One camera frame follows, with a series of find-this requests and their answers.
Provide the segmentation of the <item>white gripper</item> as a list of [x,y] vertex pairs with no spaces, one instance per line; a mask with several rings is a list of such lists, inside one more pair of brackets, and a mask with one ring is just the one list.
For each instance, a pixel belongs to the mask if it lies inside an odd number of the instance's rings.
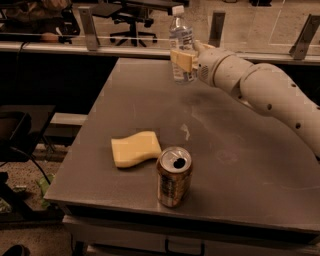
[[[234,88],[239,82],[238,58],[231,51],[194,42],[194,49],[199,53],[198,78],[211,87]],[[193,70],[194,53],[180,50],[170,51],[171,62],[186,72]]]

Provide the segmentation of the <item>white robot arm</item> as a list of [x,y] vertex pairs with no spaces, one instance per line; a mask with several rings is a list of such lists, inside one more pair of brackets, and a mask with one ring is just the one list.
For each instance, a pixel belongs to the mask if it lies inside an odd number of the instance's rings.
[[192,50],[172,49],[170,60],[256,113],[279,120],[320,158],[320,108],[280,68],[201,42]]

